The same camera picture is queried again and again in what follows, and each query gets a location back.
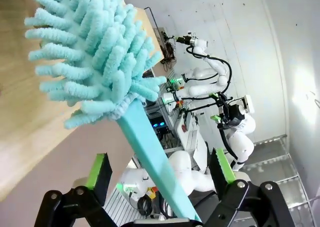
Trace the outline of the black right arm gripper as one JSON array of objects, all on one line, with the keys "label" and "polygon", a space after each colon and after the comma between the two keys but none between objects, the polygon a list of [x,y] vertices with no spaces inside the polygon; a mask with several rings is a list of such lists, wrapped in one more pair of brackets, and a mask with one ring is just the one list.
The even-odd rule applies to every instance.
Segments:
[{"label": "black right arm gripper", "polygon": [[[224,100],[221,92],[209,95],[214,100]],[[211,120],[222,122],[223,128],[238,126],[245,119],[239,104],[222,107],[222,117],[212,115]],[[213,150],[209,164],[219,204],[204,224],[206,227],[229,227],[238,212],[249,212],[258,227],[293,227],[295,225],[287,203],[273,181],[259,186],[251,181],[236,178],[222,149]]]}]

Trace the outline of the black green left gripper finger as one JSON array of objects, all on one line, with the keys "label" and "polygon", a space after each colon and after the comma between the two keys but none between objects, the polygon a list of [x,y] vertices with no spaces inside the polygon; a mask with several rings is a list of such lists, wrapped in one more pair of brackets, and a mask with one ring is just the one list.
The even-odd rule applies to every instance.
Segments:
[{"label": "black green left gripper finger", "polygon": [[111,227],[113,220],[103,208],[111,175],[108,154],[97,154],[85,185],[64,194],[58,190],[45,193],[34,225],[72,227],[76,219],[84,218],[91,227]]}]

